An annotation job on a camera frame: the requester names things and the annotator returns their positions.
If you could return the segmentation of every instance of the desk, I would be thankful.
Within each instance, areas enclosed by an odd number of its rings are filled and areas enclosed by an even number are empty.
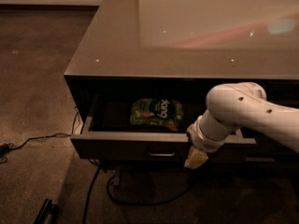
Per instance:
[[[185,128],[205,111],[213,86],[256,82],[269,101],[297,107],[298,51],[299,0],[104,0],[64,74],[84,120],[72,142],[81,158],[112,167],[131,161],[181,166],[191,144]],[[178,133],[130,126],[135,100],[165,97],[184,105]],[[256,140],[257,133],[244,133]],[[263,144],[229,142],[211,161],[296,156],[258,140]],[[151,157],[150,150],[175,155]]]

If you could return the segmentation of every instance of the drawer handle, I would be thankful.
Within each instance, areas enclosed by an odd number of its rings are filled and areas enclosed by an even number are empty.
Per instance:
[[[152,157],[174,157],[176,155],[176,152],[172,153],[151,153],[148,151],[148,154]]]

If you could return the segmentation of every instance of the gray floor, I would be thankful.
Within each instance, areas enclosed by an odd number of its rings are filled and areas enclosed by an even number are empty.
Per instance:
[[[0,10],[0,144],[71,132],[75,104],[63,74],[92,17],[91,11]],[[33,223],[46,198],[61,208],[57,223],[80,223],[95,171],[69,138],[31,141],[7,154],[0,165],[0,223]],[[98,176],[87,223],[299,223],[298,189],[288,179],[205,177],[172,203],[140,207],[107,197],[111,176]],[[189,178],[125,173],[115,195],[161,201],[185,189]]]

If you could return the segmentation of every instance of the concrete floor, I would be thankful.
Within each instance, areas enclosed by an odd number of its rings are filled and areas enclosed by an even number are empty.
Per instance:
[[[63,74],[93,14],[0,10],[0,144],[71,132],[75,104]],[[57,223],[81,223],[95,171],[69,138],[31,141],[8,153],[0,165],[0,223],[33,223],[46,198],[61,208]],[[140,207],[108,198],[111,176],[98,176],[87,223],[299,223],[298,180],[203,177],[172,203]],[[124,173],[115,195],[161,201],[185,189],[189,178]]]

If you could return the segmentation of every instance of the chip bag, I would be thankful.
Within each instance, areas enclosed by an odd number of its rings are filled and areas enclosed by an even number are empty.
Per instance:
[[[178,101],[140,99],[133,103],[130,122],[132,125],[164,126],[177,132],[183,117],[182,104]]]

